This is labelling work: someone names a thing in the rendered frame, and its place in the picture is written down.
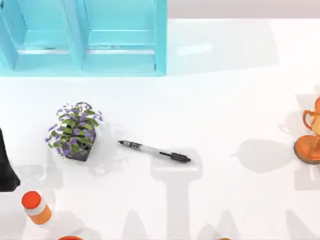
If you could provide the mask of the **light blue rack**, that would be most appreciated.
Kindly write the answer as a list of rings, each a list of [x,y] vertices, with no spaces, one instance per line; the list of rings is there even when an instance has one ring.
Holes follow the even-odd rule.
[[[163,76],[168,0],[0,0],[0,77]]]

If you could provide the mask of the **orange trophy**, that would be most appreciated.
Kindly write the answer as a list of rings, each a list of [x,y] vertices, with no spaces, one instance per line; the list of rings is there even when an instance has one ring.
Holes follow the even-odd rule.
[[[315,100],[313,111],[303,112],[302,121],[313,135],[299,137],[293,146],[294,153],[306,164],[320,165],[320,96]]]

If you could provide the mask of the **purple flowered potted plant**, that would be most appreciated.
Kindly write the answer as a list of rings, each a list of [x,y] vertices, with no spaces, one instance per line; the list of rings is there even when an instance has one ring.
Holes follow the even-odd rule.
[[[104,121],[101,111],[87,102],[66,103],[56,112],[57,123],[48,129],[47,146],[66,159],[86,162],[96,140],[96,128]]]

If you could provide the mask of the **orange bottle with red cap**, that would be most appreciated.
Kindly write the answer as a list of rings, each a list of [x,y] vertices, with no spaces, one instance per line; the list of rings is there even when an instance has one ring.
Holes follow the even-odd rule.
[[[21,204],[26,214],[36,225],[44,225],[52,217],[48,204],[37,191],[27,191],[22,196]]]

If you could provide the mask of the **black and white pen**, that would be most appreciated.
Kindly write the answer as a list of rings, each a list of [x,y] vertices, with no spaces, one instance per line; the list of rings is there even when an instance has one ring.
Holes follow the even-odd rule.
[[[161,156],[161,157],[168,158],[168,159],[174,160],[176,162],[180,162],[180,163],[191,162],[191,159],[188,156],[180,154],[180,153],[166,151],[163,149],[143,145],[141,143],[128,141],[128,140],[118,140],[117,142],[126,148],[129,148],[129,149],[132,149],[135,151],[139,151],[142,153],[148,153],[148,154],[151,154],[154,156]]]

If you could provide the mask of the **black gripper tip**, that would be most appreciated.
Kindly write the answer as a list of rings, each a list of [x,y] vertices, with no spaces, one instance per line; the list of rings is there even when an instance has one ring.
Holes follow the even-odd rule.
[[[9,162],[2,129],[0,128],[0,193],[13,192],[20,185],[21,181]]]

